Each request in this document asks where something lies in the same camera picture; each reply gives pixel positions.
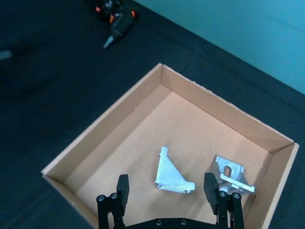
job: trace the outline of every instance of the teal wall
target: teal wall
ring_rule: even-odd
[[[305,0],[136,0],[305,94]]]

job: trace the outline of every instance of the cordless drill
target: cordless drill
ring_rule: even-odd
[[[103,48],[120,39],[132,26],[136,11],[132,10],[125,0],[97,0],[95,11],[110,23],[110,36]]]

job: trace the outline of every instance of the cardboard box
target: cardboard box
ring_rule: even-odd
[[[188,195],[154,184],[162,146],[186,180]],[[96,197],[129,174],[126,226],[185,217],[215,223],[203,177],[216,155],[245,167],[256,194],[243,196],[246,228],[267,228],[299,145],[172,69],[158,64],[44,170],[43,177],[94,227]]]

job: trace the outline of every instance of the triangular metal bracket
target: triangular metal bracket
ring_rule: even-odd
[[[195,190],[195,183],[186,181],[167,156],[167,147],[162,147],[155,183],[158,189],[190,193]]]

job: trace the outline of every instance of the black table surface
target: black table surface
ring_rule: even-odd
[[[40,171],[159,62],[300,144],[270,228],[304,227],[304,95],[136,4],[108,51],[83,0],[0,4],[0,47],[14,51],[0,62],[0,228],[90,228]]]

